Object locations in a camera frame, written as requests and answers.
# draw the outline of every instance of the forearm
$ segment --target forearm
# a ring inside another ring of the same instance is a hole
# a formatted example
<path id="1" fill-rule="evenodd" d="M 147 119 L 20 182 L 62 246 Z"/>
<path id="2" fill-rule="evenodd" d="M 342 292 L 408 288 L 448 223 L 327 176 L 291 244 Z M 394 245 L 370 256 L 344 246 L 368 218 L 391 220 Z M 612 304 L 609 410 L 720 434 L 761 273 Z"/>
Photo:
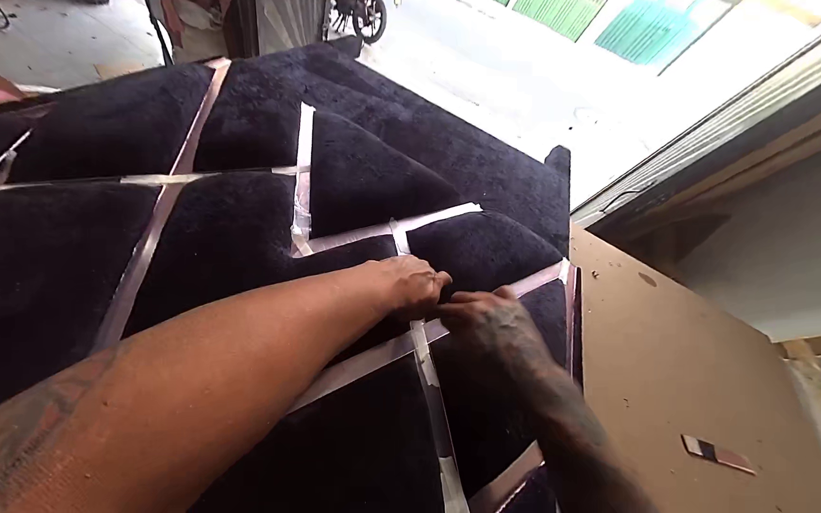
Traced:
<path id="1" fill-rule="evenodd" d="M 0 509 L 186 508 L 390 312 L 378 264 L 192 310 L 0 405 Z"/>
<path id="2" fill-rule="evenodd" d="M 641 488 L 623 474 L 598 419 L 561 367 L 552 362 L 537 365 L 520 384 L 564 511 L 657 511 Z"/>

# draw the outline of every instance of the tattoo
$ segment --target tattoo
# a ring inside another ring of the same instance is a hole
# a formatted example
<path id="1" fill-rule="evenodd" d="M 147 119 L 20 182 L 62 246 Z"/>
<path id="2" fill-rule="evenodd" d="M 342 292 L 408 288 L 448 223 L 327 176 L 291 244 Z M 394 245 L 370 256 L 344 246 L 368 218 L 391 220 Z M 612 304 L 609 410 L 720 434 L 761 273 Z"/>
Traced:
<path id="1" fill-rule="evenodd" d="M 101 351 L 0 404 L 0 511 L 34 482 L 35 459 L 52 447 L 78 401 L 112 366 L 118 350 Z"/>

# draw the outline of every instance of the motorcycle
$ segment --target motorcycle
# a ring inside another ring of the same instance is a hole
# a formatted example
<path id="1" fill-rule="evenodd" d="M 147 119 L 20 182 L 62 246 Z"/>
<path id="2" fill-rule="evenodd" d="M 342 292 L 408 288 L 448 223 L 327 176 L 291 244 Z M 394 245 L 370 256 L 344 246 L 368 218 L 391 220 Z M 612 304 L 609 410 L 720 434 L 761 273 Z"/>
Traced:
<path id="1" fill-rule="evenodd" d="M 344 32 L 348 18 L 353 20 L 354 33 L 368 45 L 379 41 L 385 32 L 385 0 L 332 0 L 331 9 L 336 14 L 332 28 L 337 32 Z"/>

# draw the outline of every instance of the motorcycle wheel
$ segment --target motorcycle wheel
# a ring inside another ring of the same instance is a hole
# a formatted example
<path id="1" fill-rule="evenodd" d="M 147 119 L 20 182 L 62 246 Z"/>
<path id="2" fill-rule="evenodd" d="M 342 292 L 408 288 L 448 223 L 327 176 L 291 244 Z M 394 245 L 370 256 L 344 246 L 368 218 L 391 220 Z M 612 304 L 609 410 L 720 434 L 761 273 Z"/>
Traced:
<path id="1" fill-rule="evenodd" d="M 358 13 L 354 10 L 353 22 L 354 32 L 358 37 L 363 38 L 363 42 L 371 45 L 382 37 L 385 32 L 385 1 L 384 0 L 365 0 L 363 8 L 366 9 L 370 23 L 364 21 L 363 13 Z"/>

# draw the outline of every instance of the plywood panel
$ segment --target plywood panel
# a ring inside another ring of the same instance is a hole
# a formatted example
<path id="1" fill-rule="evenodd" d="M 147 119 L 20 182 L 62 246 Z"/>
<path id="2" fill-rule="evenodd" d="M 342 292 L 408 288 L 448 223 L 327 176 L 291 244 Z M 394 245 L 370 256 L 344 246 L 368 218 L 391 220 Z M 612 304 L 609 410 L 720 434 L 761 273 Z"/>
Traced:
<path id="1" fill-rule="evenodd" d="M 587 402 L 663 512 L 821 512 L 821 446 L 768 338 L 580 228 Z M 758 475 L 690 457 L 687 434 Z"/>

